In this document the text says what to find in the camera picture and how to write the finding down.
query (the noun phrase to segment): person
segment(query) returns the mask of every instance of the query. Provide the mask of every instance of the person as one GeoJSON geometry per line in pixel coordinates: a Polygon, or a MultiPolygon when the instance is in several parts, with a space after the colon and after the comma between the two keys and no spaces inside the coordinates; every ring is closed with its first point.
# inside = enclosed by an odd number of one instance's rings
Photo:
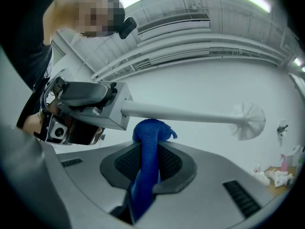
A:
{"type": "MultiPolygon", "coordinates": [[[[28,133],[41,131],[40,95],[53,65],[52,38],[68,28],[87,38],[120,33],[125,10],[119,0],[15,0],[2,14],[1,45],[27,86],[33,90],[17,126],[28,133]]],[[[54,104],[52,111],[57,111],[54,104]]]]}

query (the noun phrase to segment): black shirt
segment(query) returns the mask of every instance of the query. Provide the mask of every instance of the black shirt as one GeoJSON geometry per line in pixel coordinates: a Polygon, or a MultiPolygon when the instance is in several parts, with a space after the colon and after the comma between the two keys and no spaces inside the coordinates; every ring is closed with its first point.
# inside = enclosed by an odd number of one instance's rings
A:
{"type": "Polygon", "coordinates": [[[1,45],[12,65],[35,92],[25,106],[17,126],[38,112],[39,98],[48,79],[45,73],[52,57],[51,45],[43,44],[43,15],[54,0],[13,0],[2,4],[1,45]]]}

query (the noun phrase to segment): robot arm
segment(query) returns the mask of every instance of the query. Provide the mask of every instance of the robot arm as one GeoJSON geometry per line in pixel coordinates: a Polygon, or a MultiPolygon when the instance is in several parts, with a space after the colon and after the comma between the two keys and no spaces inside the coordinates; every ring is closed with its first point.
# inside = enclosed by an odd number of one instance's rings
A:
{"type": "Polygon", "coordinates": [[[42,141],[69,145],[93,145],[105,128],[126,130],[129,117],[121,113],[125,100],[132,100],[126,83],[68,82],[55,77],[41,95],[44,112],[42,141]],[[47,97],[53,92],[58,114],[49,111],[47,97]]]}

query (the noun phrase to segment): pink bottle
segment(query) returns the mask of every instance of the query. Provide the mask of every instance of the pink bottle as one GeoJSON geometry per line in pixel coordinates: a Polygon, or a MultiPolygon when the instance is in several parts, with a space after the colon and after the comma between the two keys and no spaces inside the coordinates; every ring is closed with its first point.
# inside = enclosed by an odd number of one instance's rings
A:
{"type": "Polygon", "coordinates": [[[281,171],[287,171],[287,162],[286,162],[286,156],[281,155],[281,159],[283,159],[282,165],[281,165],[281,171]]]}

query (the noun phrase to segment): blue towel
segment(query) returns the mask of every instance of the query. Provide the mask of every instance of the blue towel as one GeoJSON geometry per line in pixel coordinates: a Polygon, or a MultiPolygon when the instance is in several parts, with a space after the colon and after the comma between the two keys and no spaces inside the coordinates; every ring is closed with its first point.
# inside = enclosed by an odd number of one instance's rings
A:
{"type": "Polygon", "coordinates": [[[134,141],[142,142],[142,160],[136,180],[131,185],[132,214],[137,221],[153,202],[152,188],[160,183],[158,168],[158,140],[166,141],[177,134],[166,123],[147,119],[141,121],[133,130],[134,141]]]}

